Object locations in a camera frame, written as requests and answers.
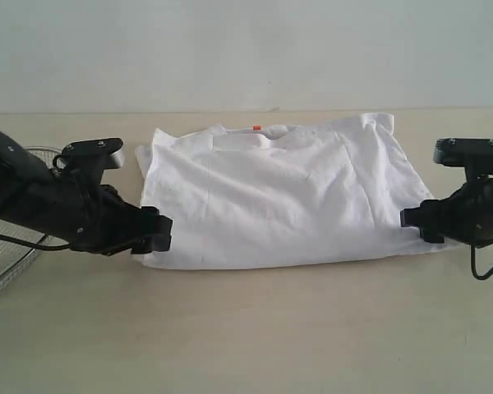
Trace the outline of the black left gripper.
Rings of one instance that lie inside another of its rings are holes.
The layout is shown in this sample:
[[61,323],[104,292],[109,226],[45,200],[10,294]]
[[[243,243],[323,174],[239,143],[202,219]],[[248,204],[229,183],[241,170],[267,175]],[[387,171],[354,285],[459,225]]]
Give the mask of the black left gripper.
[[53,185],[54,251],[144,255],[171,247],[173,220],[154,206],[137,208],[117,190],[95,180],[59,180]]

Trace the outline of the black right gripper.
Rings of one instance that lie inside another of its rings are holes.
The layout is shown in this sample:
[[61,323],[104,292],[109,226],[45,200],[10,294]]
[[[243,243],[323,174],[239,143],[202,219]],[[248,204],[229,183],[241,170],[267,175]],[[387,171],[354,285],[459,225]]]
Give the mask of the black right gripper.
[[493,245],[493,178],[466,182],[445,199],[403,209],[400,226],[419,228],[421,239],[430,244],[450,238],[476,247]]

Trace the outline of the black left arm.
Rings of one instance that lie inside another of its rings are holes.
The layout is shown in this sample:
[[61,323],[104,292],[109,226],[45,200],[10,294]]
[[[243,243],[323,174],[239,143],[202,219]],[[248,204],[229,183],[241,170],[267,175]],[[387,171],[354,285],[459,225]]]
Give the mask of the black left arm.
[[0,220],[61,239],[61,250],[168,251],[172,219],[101,182],[105,171],[122,167],[122,147],[120,138],[77,141],[47,165],[0,131]]

